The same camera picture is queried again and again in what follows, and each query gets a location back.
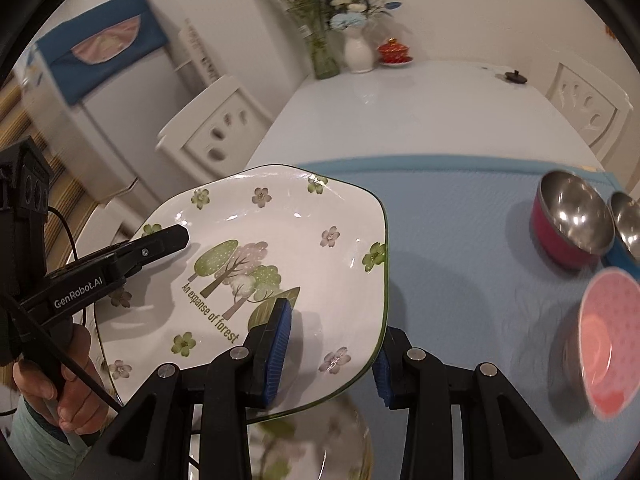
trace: glass vase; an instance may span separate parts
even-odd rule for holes
[[[305,40],[306,50],[311,58],[316,79],[327,79],[340,73],[326,37],[326,16],[322,6],[307,4],[292,7],[289,14],[295,20],[298,31]]]

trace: plate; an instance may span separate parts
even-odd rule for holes
[[[399,68],[401,66],[407,66],[407,65],[409,65],[409,64],[411,64],[413,62],[414,62],[414,58],[411,57],[411,56],[407,56],[407,61],[403,61],[402,63],[385,63],[383,61],[380,61],[380,65],[382,65],[382,66],[390,66],[390,67],[393,67],[393,68]]]
[[[640,386],[640,286],[610,268],[591,280],[578,318],[580,367],[587,400],[601,420],[618,416]]]
[[[369,428],[346,394],[277,420],[248,427],[255,480],[369,480],[373,466]],[[191,441],[198,461],[200,436]],[[198,471],[189,466],[189,479]]]
[[[386,219],[370,192],[263,166],[173,197],[134,238],[176,223],[184,250],[95,303],[121,401],[162,363],[199,366],[242,344],[279,297],[294,307],[280,391],[252,420],[323,402],[370,367],[387,294]]]

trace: vase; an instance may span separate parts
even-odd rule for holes
[[[331,52],[326,37],[326,17],[320,3],[292,7],[289,14],[298,25],[311,58],[316,79],[327,79],[338,75],[340,67]]]
[[[343,30],[344,62],[353,74],[363,74],[373,70],[373,50],[362,37],[363,27],[347,27]]]

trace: blue bowl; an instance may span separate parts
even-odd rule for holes
[[[640,280],[640,262],[637,258],[640,253],[640,204],[629,195],[617,191],[611,195],[609,207],[616,225],[616,237],[602,263],[607,267],[626,270]]]
[[[620,234],[616,232],[616,239],[613,241],[613,247],[602,258],[602,264],[605,267],[619,267],[626,270],[636,280],[640,280],[640,266],[629,253],[626,245],[620,239]]]

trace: black cable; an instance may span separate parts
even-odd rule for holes
[[[77,261],[78,251],[76,251],[76,243],[74,242],[74,236],[71,234],[71,229],[69,228],[69,224],[66,223],[65,217],[63,217],[62,213],[58,211],[55,207],[49,206],[49,211],[58,217],[58,220],[60,220],[60,222],[62,223],[62,227],[65,228],[66,235],[69,237],[69,242],[71,243],[71,250],[74,252],[74,260]],[[82,326],[86,326],[86,307],[82,309]]]
[[[98,384],[94,378],[92,378],[87,372],[85,372],[78,363],[76,363],[71,357],[66,355],[55,344],[49,334],[31,317],[20,303],[14,300],[6,292],[1,293],[4,298],[4,309],[11,314],[16,320],[19,320],[24,326],[27,326],[32,335],[38,333],[39,341],[46,347],[49,352],[55,357],[61,364],[65,365],[71,370],[84,384],[86,384],[92,392],[100,397],[108,406],[111,406],[117,413],[120,412],[122,406],[111,397],[103,387]]]

